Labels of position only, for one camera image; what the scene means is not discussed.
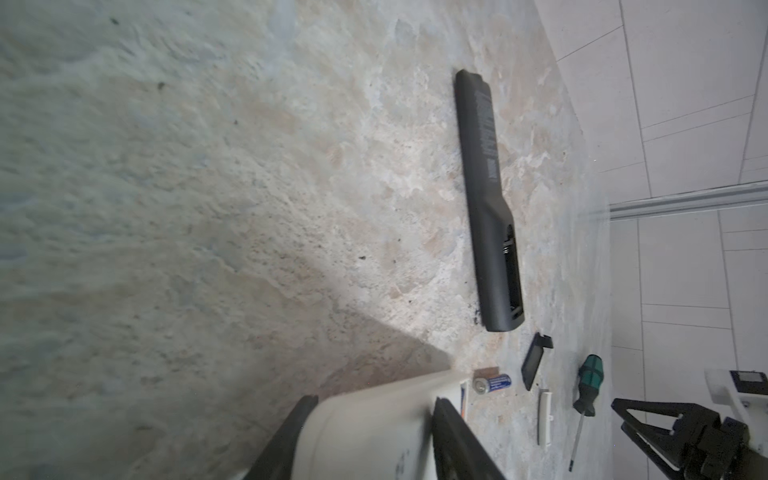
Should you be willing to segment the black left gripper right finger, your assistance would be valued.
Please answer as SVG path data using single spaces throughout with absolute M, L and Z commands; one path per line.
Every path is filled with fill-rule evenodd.
M 437 398 L 431 420 L 439 480 L 505 480 L 453 404 Z

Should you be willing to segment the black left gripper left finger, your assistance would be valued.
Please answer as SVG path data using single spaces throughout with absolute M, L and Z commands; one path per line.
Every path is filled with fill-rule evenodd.
M 268 442 L 244 480 L 289 480 L 303 427 L 318 405 L 317 395 L 303 396 Z

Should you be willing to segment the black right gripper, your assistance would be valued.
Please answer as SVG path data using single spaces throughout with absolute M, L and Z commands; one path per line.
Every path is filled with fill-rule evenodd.
M 746 424 L 693 403 L 616 398 L 621 432 L 666 479 L 767 478 L 767 458 L 749 446 Z

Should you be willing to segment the red white remote control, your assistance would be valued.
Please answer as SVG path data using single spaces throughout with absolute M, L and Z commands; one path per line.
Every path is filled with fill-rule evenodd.
M 290 479 L 435 479 L 437 398 L 459 414 L 468 375 L 446 370 L 322 400 L 300 434 Z

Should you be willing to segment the green black screwdriver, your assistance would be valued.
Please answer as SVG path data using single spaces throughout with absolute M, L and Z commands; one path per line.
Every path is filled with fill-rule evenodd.
M 589 354 L 578 370 L 578 397 L 573 403 L 573 408 L 579 413 L 580 417 L 569 460 L 569 472 L 572 472 L 574 468 L 584 420 L 586 417 L 594 417 L 596 415 L 594 403 L 599 396 L 604 378 L 602 358 L 597 354 Z

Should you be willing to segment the black battery cover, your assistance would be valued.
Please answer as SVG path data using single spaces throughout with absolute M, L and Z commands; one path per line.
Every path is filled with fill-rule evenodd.
M 527 391 L 532 390 L 544 350 L 553 348 L 553 340 L 550 336 L 541 333 L 535 334 L 521 366 L 522 380 Z

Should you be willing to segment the black remote control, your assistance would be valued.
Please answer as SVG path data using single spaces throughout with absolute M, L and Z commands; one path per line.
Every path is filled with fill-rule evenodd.
M 511 332 L 524 322 L 514 218 L 504 199 L 490 86 L 465 69 L 454 82 L 482 323 Z

